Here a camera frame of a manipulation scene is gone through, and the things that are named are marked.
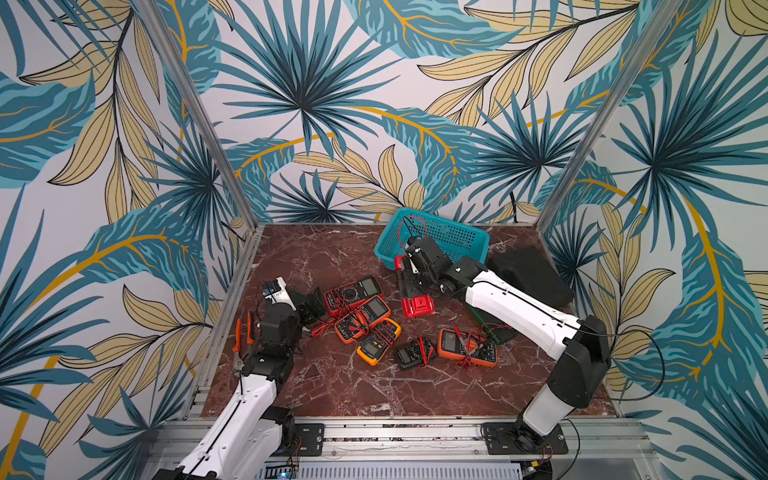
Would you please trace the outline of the orange grey multimeter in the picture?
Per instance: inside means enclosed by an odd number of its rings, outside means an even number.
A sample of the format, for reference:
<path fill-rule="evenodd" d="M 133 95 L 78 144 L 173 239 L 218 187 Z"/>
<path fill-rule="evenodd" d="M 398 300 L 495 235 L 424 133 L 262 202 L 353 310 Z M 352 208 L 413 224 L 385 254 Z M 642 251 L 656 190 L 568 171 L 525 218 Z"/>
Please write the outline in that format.
<path fill-rule="evenodd" d="M 457 361 L 463 366 L 493 368 L 498 364 L 493 341 L 456 328 L 440 330 L 437 351 L 439 357 Z"/>

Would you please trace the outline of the small dark green multimeter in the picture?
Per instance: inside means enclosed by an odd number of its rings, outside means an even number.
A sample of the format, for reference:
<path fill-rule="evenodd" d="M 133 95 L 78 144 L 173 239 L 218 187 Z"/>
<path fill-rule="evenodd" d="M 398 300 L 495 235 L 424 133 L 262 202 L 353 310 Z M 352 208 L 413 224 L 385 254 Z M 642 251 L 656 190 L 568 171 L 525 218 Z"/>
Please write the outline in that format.
<path fill-rule="evenodd" d="M 424 368 L 437 356 L 437 348 L 424 336 L 411 340 L 394 353 L 394 361 L 401 370 Z"/>

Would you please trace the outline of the green black multimeter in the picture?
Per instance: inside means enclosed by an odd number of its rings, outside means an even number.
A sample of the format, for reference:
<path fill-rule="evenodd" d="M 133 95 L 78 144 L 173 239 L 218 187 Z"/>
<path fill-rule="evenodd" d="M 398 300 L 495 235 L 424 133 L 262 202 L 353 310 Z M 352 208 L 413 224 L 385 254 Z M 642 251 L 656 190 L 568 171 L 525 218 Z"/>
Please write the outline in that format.
<path fill-rule="evenodd" d="M 480 330 L 496 345 L 503 345 L 518 335 L 514 328 L 490 313 L 470 305 L 467 308 Z"/>

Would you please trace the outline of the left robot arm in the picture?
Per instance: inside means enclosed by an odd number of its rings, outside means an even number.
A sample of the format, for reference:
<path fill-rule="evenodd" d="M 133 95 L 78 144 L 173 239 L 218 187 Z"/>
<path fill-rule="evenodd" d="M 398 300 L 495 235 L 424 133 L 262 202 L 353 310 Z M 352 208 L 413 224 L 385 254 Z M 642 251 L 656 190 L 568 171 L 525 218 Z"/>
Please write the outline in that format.
<path fill-rule="evenodd" d="M 270 457 L 319 457 L 325 425 L 297 424 L 292 411 L 275 401 L 290 377 L 309 297 L 283 278 L 263 287 L 265 316 L 259 342 L 240 370 L 232 397 L 197 446 L 156 479 L 254 479 Z"/>

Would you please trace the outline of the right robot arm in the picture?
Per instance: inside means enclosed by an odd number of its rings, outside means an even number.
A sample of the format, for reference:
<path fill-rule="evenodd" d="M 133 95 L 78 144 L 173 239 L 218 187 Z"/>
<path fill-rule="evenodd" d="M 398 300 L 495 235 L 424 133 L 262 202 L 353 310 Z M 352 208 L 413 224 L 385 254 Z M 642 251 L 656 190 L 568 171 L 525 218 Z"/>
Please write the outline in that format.
<path fill-rule="evenodd" d="M 605 325 L 580 319 L 513 287 L 467 256 L 454 262 L 429 237 L 412 237 L 406 255 L 426 286 L 450 293 L 532 340 L 556 361 L 536 396 L 510 427 L 521 448 L 543 443 L 573 410 L 587 407 L 611 367 Z"/>

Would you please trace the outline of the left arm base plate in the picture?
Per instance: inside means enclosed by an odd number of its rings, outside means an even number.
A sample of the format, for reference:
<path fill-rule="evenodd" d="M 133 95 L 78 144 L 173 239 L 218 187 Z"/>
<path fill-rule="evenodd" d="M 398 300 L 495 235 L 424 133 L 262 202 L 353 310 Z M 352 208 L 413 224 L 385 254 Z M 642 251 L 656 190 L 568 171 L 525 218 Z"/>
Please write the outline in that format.
<path fill-rule="evenodd" d="M 280 426 L 282 434 L 278 449 L 270 457 L 319 457 L 323 452 L 325 425 L 299 423 Z"/>

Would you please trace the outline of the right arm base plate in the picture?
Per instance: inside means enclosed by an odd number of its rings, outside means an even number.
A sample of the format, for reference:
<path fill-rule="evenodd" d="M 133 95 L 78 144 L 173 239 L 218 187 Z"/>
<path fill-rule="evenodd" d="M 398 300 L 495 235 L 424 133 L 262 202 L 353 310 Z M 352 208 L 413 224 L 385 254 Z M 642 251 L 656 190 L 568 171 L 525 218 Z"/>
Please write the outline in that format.
<path fill-rule="evenodd" d="M 542 436 L 522 422 L 486 422 L 480 426 L 480 435 L 489 455 L 567 454 L 569 448 L 562 428 L 557 425 Z"/>

